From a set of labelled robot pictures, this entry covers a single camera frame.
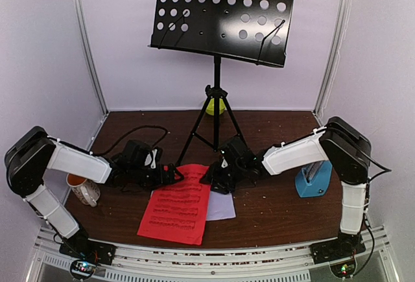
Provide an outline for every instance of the green object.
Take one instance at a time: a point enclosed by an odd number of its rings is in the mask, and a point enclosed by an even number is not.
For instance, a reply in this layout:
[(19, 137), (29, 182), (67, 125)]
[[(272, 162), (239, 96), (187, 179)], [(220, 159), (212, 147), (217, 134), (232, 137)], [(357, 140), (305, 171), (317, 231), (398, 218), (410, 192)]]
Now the green object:
[[(209, 105), (206, 108), (206, 113), (208, 115), (214, 115), (214, 108), (215, 108), (215, 99), (211, 99), (209, 102)], [(219, 114), (221, 115), (224, 111), (225, 111), (225, 103), (223, 101), (223, 99), (219, 100)]]

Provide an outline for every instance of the mug handle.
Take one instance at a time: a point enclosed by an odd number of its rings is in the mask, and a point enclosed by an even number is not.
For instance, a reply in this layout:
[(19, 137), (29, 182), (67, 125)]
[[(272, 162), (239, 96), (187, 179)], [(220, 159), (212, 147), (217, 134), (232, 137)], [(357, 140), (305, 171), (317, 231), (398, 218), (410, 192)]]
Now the mug handle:
[(89, 195), (88, 190), (86, 189), (85, 186), (80, 186), (80, 192), (82, 193), (82, 196), (84, 196), (86, 202), (88, 202), (88, 204), (91, 207), (97, 206), (97, 201), (92, 199), (92, 197)]

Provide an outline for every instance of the blue pen holder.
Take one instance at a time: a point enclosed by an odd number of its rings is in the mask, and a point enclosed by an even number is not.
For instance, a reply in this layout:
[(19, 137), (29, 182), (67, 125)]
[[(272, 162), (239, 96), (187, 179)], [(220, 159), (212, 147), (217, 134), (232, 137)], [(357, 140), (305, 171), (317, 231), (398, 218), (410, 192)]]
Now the blue pen holder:
[(296, 176), (296, 189), (300, 198), (324, 196), (330, 184), (333, 166), (330, 161), (309, 164)]

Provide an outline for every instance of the mug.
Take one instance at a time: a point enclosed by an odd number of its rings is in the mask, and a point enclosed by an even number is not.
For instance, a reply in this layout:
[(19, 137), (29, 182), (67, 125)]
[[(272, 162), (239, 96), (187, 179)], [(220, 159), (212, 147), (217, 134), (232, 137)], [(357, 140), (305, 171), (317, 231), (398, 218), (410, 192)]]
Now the mug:
[(97, 206), (97, 201), (101, 195), (101, 191), (96, 183), (72, 174), (67, 176), (66, 182), (83, 204), (92, 207)]

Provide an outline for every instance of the brown tabletop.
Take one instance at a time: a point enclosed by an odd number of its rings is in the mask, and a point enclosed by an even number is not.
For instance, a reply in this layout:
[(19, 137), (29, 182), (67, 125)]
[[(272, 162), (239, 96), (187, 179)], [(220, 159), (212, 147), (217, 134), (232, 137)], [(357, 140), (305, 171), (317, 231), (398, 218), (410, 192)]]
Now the brown tabletop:
[[(175, 163), (183, 148), (198, 112), (116, 112), (111, 113), (93, 146), (96, 153), (106, 150), (121, 135), (142, 124), (157, 124), (170, 130), (159, 146), (163, 148), (161, 162)], [(273, 143), (290, 141), (308, 134), (317, 127), (310, 112), (235, 112), (249, 147), (257, 153)], [(235, 135), (227, 113), (220, 117), (220, 137)], [(198, 130), (212, 138), (213, 118), (205, 116)], [(124, 139), (109, 154), (120, 152), (128, 139), (152, 144), (162, 134), (159, 130), (139, 130)], [(182, 164), (209, 165), (218, 160), (198, 139), (193, 139)], [(206, 222), (203, 243), (199, 248), (245, 248), (274, 246), (292, 242), (335, 237), (341, 218), (341, 184), (333, 174), (329, 190), (319, 198), (301, 199), (294, 185), (299, 169), (265, 178), (252, 186), (246, 182), (233, 194), (237, 217)], [(137, 236), (139, 223), (150, 193), (129, 185), (129, 192), (120, 188), (100, 186), (97, 207), (85, 206), (71, 193), (66, 208), (74, 214), (93, 239), (145, 246), (197, 248), (174, 242), (158, 241)]]

